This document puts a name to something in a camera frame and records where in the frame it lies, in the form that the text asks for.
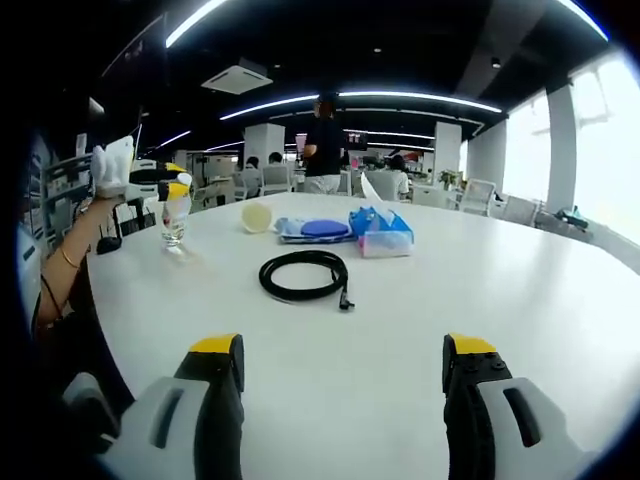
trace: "blue lid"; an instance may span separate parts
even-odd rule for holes
[[[349,233],[349,227],[333,220],[314,220],[305,223],[301,233],[310,237],[335,237]]]

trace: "potted plant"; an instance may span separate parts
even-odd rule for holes
[[[454,172],[453,170],[443,170],[438,176],[438,181],[440,183],[444,183],[445,191],[449,191],[451,185],[458,181],[458,172]]]

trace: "white round table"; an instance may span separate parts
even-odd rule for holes
[[[252,201],[280,216],[346,221],[365,200],[280,194]],[[442,340],[448,332],[495,345],[512,374],[565,412],[588,450],[615,437],[640,387],[640,277],[604,251],[520,225],[391,204],[415,232],[413,256],[363,259],[353,243],[321,248],[349,269],[354,311],[338,296],[287,304],[258,270],[302,246],[240,226],[246,203],[191,215],[181,255],[159,227],[89,258],[99,321],[134,397],[172,376],[189,347],[244,337],[247,480],[444,479]],[[293,265],[274,280],[330,281]]]

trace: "white glove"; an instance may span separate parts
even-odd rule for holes
[[[133,137],[128,136],[107,145],[97,146],[91,158],[91,175],[96,185],[96,197],[125,197],[133,163]]]

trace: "white shorts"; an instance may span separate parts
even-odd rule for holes
[[[305,193],[323,193],[335,195],[340,187],[340,175],[320,175],[304,179]]]

